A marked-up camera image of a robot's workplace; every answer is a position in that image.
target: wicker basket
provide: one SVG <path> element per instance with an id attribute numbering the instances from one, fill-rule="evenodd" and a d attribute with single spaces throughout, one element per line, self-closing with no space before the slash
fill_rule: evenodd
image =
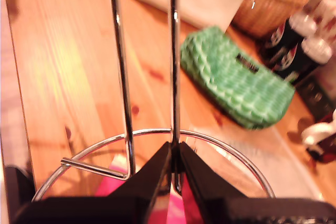
<path id="1" fill-rule="evenodd" d="M 301 10 L 308 0 L 244 0 L 233 22 L 240 29 L 261 38 Z"/>

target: bag label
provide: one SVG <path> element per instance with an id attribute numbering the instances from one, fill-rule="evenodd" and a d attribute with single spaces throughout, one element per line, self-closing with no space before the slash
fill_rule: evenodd
<path id="1" fill-rule="evenodd" d="M 253 65 L 251 62 L 249 62 L 247 59 L 245 59 L 241 54 L 238 54 L 236 59 L 248 70 L 250 70 L 252 73 L 256 73 L 259 71 L 259 68 L 255 65 Z"/>

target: green handbag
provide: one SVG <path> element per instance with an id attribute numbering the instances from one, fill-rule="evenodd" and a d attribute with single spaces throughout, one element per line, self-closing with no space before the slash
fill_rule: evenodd
<path id="1" fill-rule="evenodd" d="M 277 123 L 295 89 L 241 51 L 219 27 L 191 33 L 181 66 L 215 103 L 248 129 Z"/>

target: bottle label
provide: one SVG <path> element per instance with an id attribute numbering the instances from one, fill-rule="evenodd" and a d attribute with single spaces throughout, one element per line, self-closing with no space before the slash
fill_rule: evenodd
<path id="1" fill-rule="evenodd" d="M 279 26 L 278 29 L 272 34 L 270 39 L 265 43 L 265 48 L 272 48 L 277 44 L 279 44 L 279 42 L 282 39 L 282 36 L 284 35 L 285 24 L 286 23 Z"/>
<path id="2" fill-rule="evenodd" d="M 286 55 L 284 55 L 282 57 L 282 59 L 279 60 L 278 63 L 274 66 L 274 70 L 276 70 L 276 71 L 283 71 L 286 68 L 288 68 L 292 64 L 292 62 L 294 60 L 297 48 L 298 48 L 298 45 L 296 45 L 295 47 L 293 47 L 292 49 L 290 49 L 289 52 Z"/>

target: wood grain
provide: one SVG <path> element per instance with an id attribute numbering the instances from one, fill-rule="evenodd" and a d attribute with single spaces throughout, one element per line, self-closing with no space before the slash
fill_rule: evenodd
<path id="1" fill-rule="evenodd" d="M 16 0 L 11 18 L 18 75 L 36 186 L 71 157 L 99 140 L 123 132 L 117 58 L 110 0 Z M 169 29 L 167 15 L 135 0 L 121 0 L 134 129 L 170 126 Z M 181 24 L 181 42 L 196 28 Z M 250 39 L 229 28 L 238 45 L 257 57 Z M 286 116 L 276 125 L 280 135 L 301 160 L 304 147 L 293 144 L 288 132 L 297 130 L 302 117 L 311 118 L 296 95 Z M 181 73 L 181 128 L 206 129 L 248 141 L 274 155 L 272 131 L 246 131 L 221 114 Z M 170 137 L 135 139 L 136 162 L 143 165 Z M 107 167 L 115 143 L 85 160 Z M 319 166 L 312 176 L 330 202 L 335 164 Z M 70 170 L 57 181 L 50 195 L 90 195 L 101 177 Z"/>

